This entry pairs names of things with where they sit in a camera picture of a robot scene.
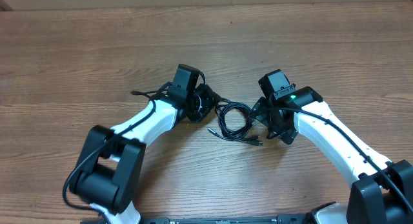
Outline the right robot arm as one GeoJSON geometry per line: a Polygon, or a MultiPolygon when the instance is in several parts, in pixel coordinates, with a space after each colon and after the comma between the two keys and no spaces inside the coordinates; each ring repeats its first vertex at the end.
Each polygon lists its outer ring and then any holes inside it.
{"type": "Polygon", "coordinates": [[[338,169],[350,188],[347,204],[326,203],[306,214],[280,214],[276,223],[412,223],[412,165],[375,151],[342,123],[311,87],[296,89],[281,70],[259,81],[263,97],[251,116],[267,139],[287,145],[305,136],[338,169]]]}

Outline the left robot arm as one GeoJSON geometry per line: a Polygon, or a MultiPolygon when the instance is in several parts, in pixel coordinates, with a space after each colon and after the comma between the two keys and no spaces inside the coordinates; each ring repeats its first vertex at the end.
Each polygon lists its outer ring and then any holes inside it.
{"type": "Polygon", "coordinates": [[[133,90],[133,95],[148,98],[147,106],[122,124],[90,129],[63,185],[64,202],[73,205],[66,195],[71,192],[85,202],[78,209],[98,213],[98,223],[140,223],[133,200],[145,150],[183,119],[202,121],[219,103],[217,93],[197,82],[204,78],[200,70],[180,64],[174,79],[157,90],[133,90]]]}

